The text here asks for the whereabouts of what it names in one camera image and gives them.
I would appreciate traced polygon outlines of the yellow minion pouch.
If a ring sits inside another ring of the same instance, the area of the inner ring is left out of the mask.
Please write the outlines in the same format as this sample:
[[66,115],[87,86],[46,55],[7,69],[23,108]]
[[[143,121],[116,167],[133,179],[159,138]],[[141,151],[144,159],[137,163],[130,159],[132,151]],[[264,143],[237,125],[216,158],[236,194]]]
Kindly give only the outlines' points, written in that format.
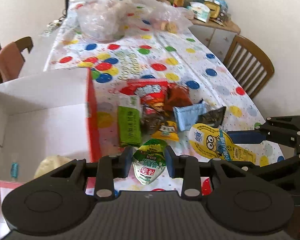
[[221,129],[206,124],[195,124],[190,128],[189,142],[194,152],[207,159],[220,158],[256,164],[256,154],[234,144]]

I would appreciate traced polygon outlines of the green white jelly cup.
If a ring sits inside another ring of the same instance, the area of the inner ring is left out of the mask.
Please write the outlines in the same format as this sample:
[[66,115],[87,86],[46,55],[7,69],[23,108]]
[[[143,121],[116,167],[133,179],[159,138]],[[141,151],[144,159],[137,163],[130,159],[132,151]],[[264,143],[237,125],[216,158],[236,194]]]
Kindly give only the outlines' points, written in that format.
[[167,142],[164,140],[150,139],[133,154],[134,175],[142,185],[149,185],[164,172],[166,146]]

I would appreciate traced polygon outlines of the black snack packet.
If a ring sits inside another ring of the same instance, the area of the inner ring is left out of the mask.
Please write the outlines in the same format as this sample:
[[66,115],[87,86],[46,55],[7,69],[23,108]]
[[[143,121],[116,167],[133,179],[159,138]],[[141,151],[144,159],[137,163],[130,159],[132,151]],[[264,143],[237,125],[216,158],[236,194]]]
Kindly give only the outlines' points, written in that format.
[[210,110],[207,113],[200,115],[197,122],[206,124],[212,128],[218,128],[223,123],[225,112],[225,106],[219,109]]

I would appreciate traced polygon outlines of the yellow sesame snack packet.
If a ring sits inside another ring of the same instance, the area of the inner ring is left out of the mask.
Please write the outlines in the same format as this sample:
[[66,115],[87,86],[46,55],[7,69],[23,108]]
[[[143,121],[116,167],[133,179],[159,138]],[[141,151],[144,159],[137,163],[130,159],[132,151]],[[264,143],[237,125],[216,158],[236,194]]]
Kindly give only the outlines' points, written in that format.
[[179,141],[177,124],[170,120],[161,122],[155,132],[151,135],[151,138]]

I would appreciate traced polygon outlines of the green snack bar packet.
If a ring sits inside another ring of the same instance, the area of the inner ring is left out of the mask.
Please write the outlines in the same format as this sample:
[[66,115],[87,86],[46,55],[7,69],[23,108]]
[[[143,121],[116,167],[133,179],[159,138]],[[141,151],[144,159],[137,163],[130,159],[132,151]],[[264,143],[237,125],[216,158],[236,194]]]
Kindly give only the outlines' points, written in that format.
[[137,95],[119,96],[117,123],[122,147],[141,145],[140,111],[140,98]]

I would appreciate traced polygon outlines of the light blue snack packet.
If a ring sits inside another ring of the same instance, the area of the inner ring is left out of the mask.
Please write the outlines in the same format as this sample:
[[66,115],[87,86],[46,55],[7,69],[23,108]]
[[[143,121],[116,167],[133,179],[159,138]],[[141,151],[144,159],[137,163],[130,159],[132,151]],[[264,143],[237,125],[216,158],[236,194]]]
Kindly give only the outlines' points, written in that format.
[[188,131],[198,121],[199,116],[207,112],[205,103],[185,107],[173,107],[173,113],[179,131]]

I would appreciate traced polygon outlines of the cream white snack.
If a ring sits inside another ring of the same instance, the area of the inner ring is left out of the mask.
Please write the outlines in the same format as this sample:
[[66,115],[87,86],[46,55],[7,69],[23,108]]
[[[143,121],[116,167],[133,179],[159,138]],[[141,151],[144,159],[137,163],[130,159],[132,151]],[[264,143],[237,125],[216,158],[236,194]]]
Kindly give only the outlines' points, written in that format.
[[72,161],[72,159],[63,157],[61,155],[54,155],[46,157],[38,166],[34,179],[51,172],[52,170],[61,167],[62,165]]

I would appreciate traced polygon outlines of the dark brown candy packet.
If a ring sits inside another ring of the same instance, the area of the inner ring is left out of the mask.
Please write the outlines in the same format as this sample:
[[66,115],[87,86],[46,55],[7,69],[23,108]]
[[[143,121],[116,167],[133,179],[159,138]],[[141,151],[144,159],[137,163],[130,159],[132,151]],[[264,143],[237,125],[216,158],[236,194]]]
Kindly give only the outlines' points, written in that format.
[[153,133],[164,120],[164,114],[149,105],[142,105],[140,127],[143,133]]

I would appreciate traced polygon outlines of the brown foil oreo bag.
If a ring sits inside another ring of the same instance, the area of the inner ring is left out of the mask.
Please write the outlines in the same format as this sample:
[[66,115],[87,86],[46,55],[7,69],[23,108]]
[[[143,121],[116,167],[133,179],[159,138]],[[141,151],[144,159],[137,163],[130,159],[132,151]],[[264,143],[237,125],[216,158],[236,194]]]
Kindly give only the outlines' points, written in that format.
[[192,105],[188,87],[177,83],[169,83],[164,103],[165,111],[173,111],[173,107],[186,107]]

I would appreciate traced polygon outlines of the red crispy noodle snack bag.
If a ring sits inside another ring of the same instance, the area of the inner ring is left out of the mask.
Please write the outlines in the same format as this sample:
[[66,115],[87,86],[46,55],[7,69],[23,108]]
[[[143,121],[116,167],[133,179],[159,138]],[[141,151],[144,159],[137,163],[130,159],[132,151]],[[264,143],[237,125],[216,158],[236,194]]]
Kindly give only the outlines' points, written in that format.
[[142,104],[162,112],[167,94],[167,79],[130,79],[120,90],[125,95],[136,95]]

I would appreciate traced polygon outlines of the teal candy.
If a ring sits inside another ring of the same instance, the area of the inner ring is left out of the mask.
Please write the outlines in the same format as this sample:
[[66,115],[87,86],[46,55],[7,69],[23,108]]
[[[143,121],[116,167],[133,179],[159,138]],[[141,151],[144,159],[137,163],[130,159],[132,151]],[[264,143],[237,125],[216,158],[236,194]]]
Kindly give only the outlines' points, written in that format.
[[19,164],[18,164],[18,153],[13,153],[11,156],[11,169],[10,175],[13,181],[18,179]]

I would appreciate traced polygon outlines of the wooden slatted chair right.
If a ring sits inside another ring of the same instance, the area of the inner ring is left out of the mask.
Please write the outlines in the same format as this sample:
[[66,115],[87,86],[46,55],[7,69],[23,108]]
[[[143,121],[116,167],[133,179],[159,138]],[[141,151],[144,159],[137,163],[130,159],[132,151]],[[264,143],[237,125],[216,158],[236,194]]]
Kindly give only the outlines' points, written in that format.
[[251,99],[257,96],[275,73],[266,53],[241,35],[234,37],[223,64]]

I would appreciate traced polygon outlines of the wooden chair with pink towel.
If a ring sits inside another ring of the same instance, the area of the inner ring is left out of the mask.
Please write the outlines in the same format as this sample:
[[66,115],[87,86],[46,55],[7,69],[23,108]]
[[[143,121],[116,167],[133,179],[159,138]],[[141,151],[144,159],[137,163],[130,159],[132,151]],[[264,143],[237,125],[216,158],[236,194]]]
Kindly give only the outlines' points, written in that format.
[[25,63],[22,52],[33,48],[30,36],[11,42],[0,50],[0,83],[17,79]]

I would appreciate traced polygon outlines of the large clear plastic bag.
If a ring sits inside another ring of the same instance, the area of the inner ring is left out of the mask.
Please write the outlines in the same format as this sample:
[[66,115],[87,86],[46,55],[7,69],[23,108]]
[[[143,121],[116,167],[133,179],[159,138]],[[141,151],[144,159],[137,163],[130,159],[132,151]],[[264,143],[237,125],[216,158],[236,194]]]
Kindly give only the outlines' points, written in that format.
[[83,0],[75,9],[82,34],[104,43],[123,34],[128,10],[126,0]]

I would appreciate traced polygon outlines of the small clear bag with pastries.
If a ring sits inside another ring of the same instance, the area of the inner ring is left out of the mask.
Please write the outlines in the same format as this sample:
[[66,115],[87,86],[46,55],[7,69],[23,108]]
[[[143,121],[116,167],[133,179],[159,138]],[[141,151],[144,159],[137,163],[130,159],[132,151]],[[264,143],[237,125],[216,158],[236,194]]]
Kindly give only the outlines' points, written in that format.
[[193,25],[192,10],[183,7],[173,7],[166,2],[157,0],[127,0],[133,4],[144,5],[148,9],[146,16],[150,25],[157,30],[177,34],[184,33]]

